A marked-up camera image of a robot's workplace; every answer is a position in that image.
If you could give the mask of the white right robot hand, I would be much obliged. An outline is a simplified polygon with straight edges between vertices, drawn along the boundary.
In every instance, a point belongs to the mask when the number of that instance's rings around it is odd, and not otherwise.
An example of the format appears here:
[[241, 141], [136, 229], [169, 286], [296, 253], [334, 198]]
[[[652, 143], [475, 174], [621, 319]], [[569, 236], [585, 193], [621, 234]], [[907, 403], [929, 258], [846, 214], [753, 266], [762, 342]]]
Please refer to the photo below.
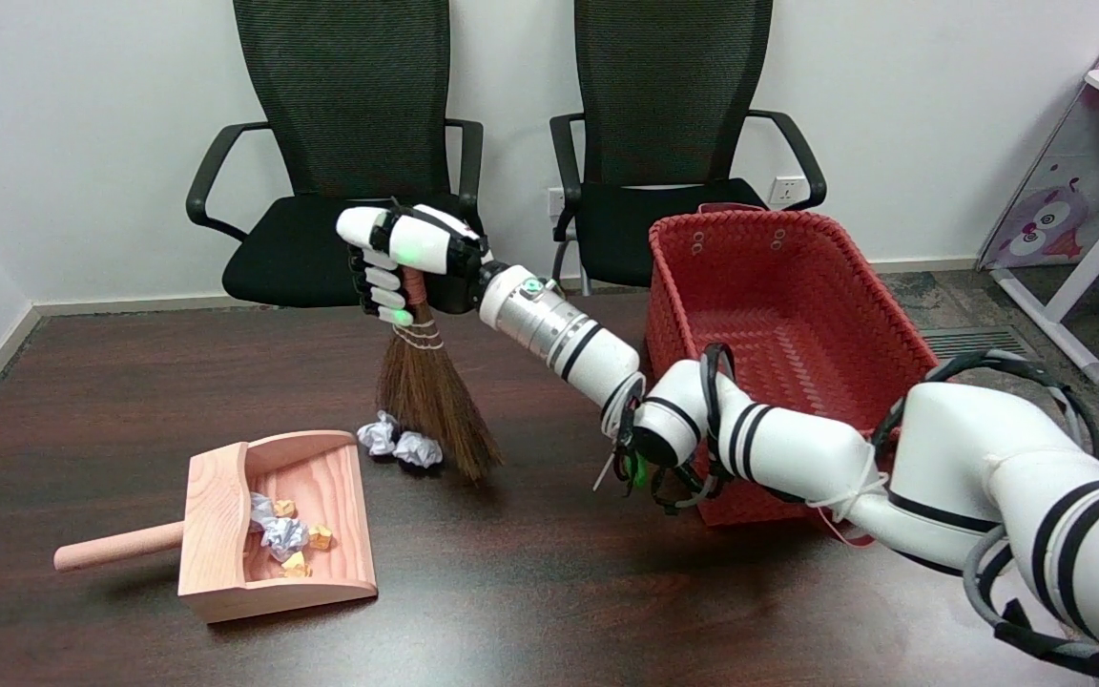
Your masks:
[[336, 220], [363, 313], [412, 325], [415, 304], [459, 315], [480, 303], [482, 266], [493, 261], [484, 232], [430, 204], [353, 207]]

